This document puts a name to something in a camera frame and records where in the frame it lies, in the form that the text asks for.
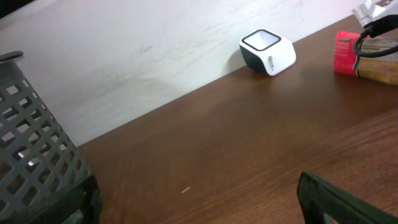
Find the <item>lattice pattern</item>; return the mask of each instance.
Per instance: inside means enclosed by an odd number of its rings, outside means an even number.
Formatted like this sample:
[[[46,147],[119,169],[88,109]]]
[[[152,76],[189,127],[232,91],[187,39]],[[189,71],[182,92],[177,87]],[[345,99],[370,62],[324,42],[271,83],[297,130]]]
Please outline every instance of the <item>lattice pattern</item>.
[[[11,63],[0,65],[0,220],[90,173],[69,137]]]

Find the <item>wooden table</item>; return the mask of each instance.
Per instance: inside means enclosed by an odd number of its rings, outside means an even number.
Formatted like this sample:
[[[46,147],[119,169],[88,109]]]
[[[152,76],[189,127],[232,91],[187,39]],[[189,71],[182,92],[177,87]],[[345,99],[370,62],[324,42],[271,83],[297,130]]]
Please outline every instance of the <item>wooden table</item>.
[[[362,31],[343,19],[276,77],[243,67],[83,145],[102,222],[303,223],[303,170],[398,215],[398,88],[334,75],[339,29]]]

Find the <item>brand logo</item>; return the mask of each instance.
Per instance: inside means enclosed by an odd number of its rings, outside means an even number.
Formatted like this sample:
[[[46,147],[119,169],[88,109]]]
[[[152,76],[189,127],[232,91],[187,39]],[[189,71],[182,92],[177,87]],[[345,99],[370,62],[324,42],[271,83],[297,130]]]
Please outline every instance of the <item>brand logo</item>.
[[[274,62],[272,61],[272,56],[268,56],[268,63],[272,71],[274,71]]]

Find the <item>black cord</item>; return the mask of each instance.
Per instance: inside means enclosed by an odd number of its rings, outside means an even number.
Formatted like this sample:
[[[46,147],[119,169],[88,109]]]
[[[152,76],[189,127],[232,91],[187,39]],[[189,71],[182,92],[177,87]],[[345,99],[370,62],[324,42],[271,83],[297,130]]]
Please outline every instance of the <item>black cord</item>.
[[[354,53],[360,57],[367,57],[367,58],[375,58],[375,57],[382,57],[386,56],[389,54],[393,54],[395,52],[398,52],[398,45],[395,47],[391,47],[390,49],[387,50],[382,50],[380,52],[363,52],[362,50],[358,49],[358,45],[361,43],[361,41],[367,37],[368,35],[371,34],[371,27],[368,27],[356,40],[354,44]]]

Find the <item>red package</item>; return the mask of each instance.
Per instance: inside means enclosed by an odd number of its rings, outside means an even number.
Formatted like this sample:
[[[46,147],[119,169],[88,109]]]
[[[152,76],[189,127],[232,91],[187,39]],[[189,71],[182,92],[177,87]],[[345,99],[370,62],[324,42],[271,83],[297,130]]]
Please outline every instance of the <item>red package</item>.
[[[356,62],[356,54],[353,51],[354,43],[359,34],[345,32],[339,30],[335,42],[335,60],[333,70],[336,73],[344,73],[347,75],[356,75],[353,69]]]

